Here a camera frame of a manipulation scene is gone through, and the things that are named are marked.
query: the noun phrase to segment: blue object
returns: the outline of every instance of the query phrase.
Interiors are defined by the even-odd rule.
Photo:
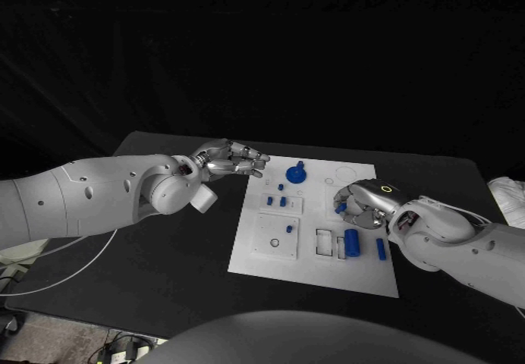
[[[381,243],[381,239],[376,239],[374,243],[377,244],[379,260],[386,260],[384,244]]]
[[[341,203],[340,205],[338,205],[338,207],[335,208],[335,214],[338,213],[338,212],[343,212],[345,210],[345,204],[344,203]]]
[[[344,230],[344,254],[345,256],[358,256],[358,236],[357,230],[347,229]]]
[[[305,179],[304,163],[302,161],[298,161],[296,166],[289,167],[286,169],[286,180],[292,184],[299,184],[301,182],[304,182],[304,179]]]

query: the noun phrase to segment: white cloth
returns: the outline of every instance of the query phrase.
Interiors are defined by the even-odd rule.
[[[508,226],[525,229],[525,182],[498,177],[488,188]]]

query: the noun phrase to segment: floor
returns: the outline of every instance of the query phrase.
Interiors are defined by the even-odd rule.
[[[19,331],[0,337],[0,359],[37,364],[86,364],[87,358],[119,331],[70,322],[44,315],[27,314]],[[123,350],[125,339],[116,350]]]

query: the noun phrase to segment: white cable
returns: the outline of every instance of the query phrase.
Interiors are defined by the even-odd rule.
[[[482,224],[490,224],[491,223],[491,221],[487,218],[482,218],[482,216],[480,216],[478,214],[472,213],[471,211],[462,210],[462,209],[459,209],[455,206],[446,205],[445,203],[442,203],[442,202],[431,199],[429,197],[420,196],[420,198],[428,199],[428,200],[436,202],[441,206],[448,207],[452,210],[456,210],[456,211],[464,212],[465,214],[468,214],[469,216],[472,216]]]
[[[100,254],[103,253],[103,250],[106,249],[106,246],[109,245],[109,242],[112,241],[112,237],[116,234],[118,229],[112,232],[110,238],[106,241],[106,245],[102,247],[102,250],[97,252],[97,254],[94,255],[94,257],[90,259],[89,263],[67,277],[63,278],[60,281],[57,281],[56,283],[53,283],[51,285],[45,286],[44,288],[38,288],[37,290],[30,290],[28,292],[21,292],[21,293],[9,293],[9,294],[0,294],[0,297],[9,297],[9,296],[22,296],[24,294],[30,294],[30,293],[35,293],[40,292],[54,286],[57,286],[60,283],[63,283],[64,281],[67,281],[69,279],[71,279],[73,276],[76,276],[77,273],[80,273],[81,270],[84,270],[84,268],[92,264],[92,262],[96,260],[97,256],[100,256]]]
[[[516,310],[517,310],[517,312],[519,312],[519,315],[525,318],[525,314],[521,313],[521,310],[519,309],[519,307],[517,307],[517,306],[514,306],[514,308],[516,308]]]
[[[22,258],[21,260],[17,260],[15,262],[12,263],[8,263],[8,264],[0,264],[0,269],[4,269],[6,268],[9,265],[14,265],[14,264],[19,264],[22,262],[27,262],[31,258],[40,258],[41,256],[47,256],[48,254],[53,254],[56,253],[58,250],[64,249],[67,246],[71,246],[74,243],[77,243],[80,240],[83,240],[86,237],[80,237],[79,239],[73,240],[70,243],[61,245],[60,247],[54,248],[53,250],[48,250],[47,252],[44,253],[35,253],[32,254],[31,256],[27,256],[25,258]]]

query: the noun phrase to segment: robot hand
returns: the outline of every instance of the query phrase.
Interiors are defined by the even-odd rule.
[[[357,215],[350,214],[344,205],[341,206],[350,196],[361,210]],[[361,228],[376,229],[390,220],[396,210],[407,201],[400,191],[381,180],[357,180],[337,191],[332,207],[340,211],[338,215],[345,222]]]
[[[269,157],[227,139],[204,143],[190,156],[201,168],[201,182],[213,181],[226,174],[249,174],[262,177],[257,169],[265,169]]]

